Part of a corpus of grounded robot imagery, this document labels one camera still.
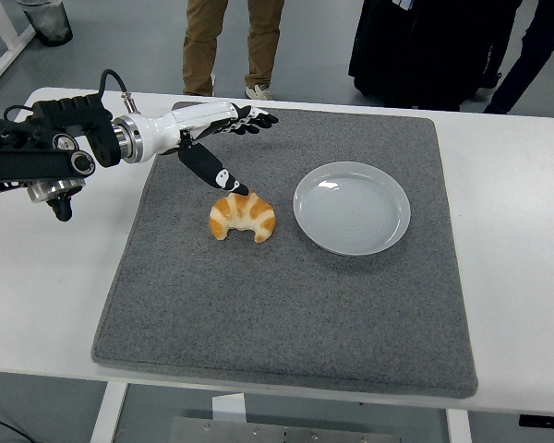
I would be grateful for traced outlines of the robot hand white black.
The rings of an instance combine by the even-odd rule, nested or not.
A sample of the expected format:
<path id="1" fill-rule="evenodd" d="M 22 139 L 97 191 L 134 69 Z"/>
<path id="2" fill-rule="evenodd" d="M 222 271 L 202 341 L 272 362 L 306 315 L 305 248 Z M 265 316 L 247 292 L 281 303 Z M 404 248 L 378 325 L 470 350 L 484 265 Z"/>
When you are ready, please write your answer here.
<path id="1" fill-rule="evenodd" d="M 175 151 L 179 160 L 208 185 L 246 196 L 248 188 L 199 141 L 222 133 L 257 134 L 277 124 L 278 118 L 250 105 L 207 102 L 176 109 L 158 118 L 135 117 L 134 122 L 140 137 L 134 144 L 138 161 Z"/>

